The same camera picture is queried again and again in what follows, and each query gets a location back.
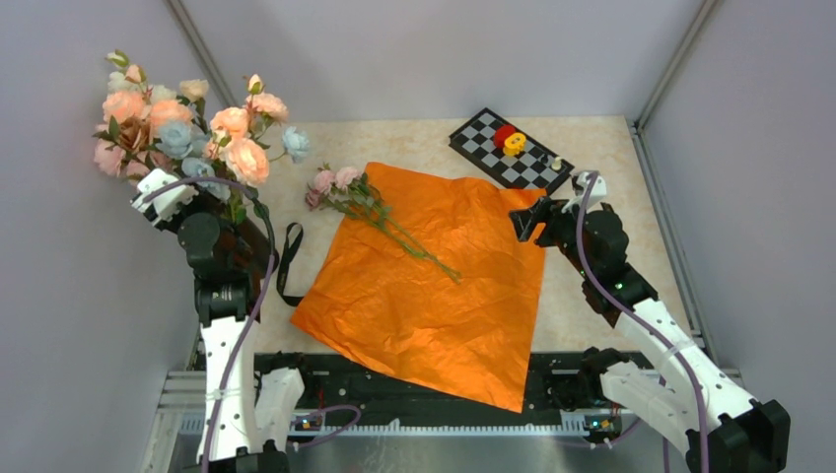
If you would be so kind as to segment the peach flower stem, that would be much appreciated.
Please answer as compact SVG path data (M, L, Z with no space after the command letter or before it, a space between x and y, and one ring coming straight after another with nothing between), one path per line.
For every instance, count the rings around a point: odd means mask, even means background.
M102 104L104 125L141 122L156 131L169 122L197 124L210 90L207 80L186 80L178 89L142 81L140 67L129 64L107 76L107 94Z
M227 107L215 113L210 131L233 139L258 136L275 124L288 121L289 108L276 95L266 91L258 74L247 78L247 96L242 106Z
M266 182L270 172L262 146L249 138L233 137L225 132L213 135L203 147L202 158L215 176L246 188L257 189Z

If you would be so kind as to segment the blue flower stem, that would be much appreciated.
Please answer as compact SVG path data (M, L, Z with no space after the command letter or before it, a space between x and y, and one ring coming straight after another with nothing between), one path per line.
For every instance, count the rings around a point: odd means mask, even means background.
M214 175L210 166L202 158L203 147L213 135L210 128L207 133L200 134L196 128L188 126L186 123L169 122L158 130L154 143L156 149L170 159L171 173L184 177L209 176L214 178L217 176ZM245 138L255 141L265 149L271 168L271 164L277 159L268 156L268 146L258 140L259 135Z

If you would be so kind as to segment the brown flower stem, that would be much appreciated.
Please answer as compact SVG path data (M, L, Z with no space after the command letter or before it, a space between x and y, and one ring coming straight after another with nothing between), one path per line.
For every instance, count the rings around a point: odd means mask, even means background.
M171 168L170 159L155 147L150 124L140 118L100 124L93 137L93 163L107 175L128 178Z

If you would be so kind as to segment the orange paper flower bouquet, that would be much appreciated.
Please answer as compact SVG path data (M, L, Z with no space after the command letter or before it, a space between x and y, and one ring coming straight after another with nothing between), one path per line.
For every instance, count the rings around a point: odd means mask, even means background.
M432 262L453 282L461 282L460 272L440 260L392 217L391 207L365 171L354 167L333 169L325 163L307 185L304 200L310 210L334 210L377 230L406 254Z

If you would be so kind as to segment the orange wrapping paper sheet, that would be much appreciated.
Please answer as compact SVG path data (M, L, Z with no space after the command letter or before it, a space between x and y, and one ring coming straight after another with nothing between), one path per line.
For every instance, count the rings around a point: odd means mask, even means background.
M341 214L292 323L375 372L521 412L545 253L517 240L509 212L540 192L382 163L361 171L461 282Z

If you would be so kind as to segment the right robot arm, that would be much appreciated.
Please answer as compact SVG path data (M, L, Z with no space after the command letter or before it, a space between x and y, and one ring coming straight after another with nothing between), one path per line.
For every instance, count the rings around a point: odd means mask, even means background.
M583 352L576 374L543 379L562 411L617 407L632 412L678 450L692 472L781 472L791 417L720 369L677 323L655 288L627 259L622 221L606 203L584 215L539 198L509 217L520 242L557 248L583 278L587 304L638 350Z

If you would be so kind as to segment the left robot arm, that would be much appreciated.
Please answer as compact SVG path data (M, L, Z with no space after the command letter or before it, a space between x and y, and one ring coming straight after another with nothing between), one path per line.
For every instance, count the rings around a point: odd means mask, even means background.
M217 199L198 196L164 225L194 277L194 308L205 349L205 416L188 472L287 472L285 440L256 423L258 387L252 350L260 308L279 253L274 234L224 217Z

